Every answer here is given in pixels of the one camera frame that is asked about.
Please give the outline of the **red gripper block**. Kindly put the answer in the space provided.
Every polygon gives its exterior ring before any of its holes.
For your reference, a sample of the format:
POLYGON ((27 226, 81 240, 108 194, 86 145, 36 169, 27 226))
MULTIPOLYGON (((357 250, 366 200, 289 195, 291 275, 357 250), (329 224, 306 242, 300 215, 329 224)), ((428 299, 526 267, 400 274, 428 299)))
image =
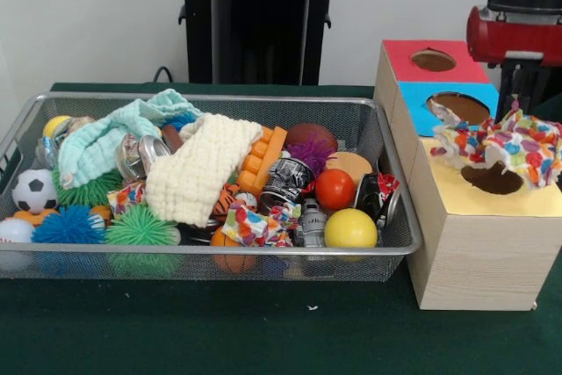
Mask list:
POLYGON ((561 24, 517 23, 497 16, 494 11, 474 6, 467 20, 466 44, 475 61, 501 64, 497 106, 500 121, 513 93, 519 61, 538 61, 543 66, 522 67, 523 110, 531 114, 540 104, 551 75, 551 69, 546 67, 561 66, 561 24))

